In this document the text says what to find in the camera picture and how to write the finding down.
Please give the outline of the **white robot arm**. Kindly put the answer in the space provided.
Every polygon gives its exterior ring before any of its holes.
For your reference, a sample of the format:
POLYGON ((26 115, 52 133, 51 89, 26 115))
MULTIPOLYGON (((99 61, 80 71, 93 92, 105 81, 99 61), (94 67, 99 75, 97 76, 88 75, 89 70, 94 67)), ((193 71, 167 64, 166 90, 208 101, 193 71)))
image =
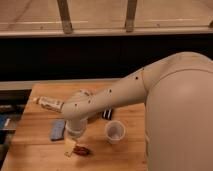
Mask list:
POLYGON ((147 171, 213 171, 213 59, 179 52, 89 97, 65 102, 66 128, 80 137, 97 112, 145 105, 147 171))

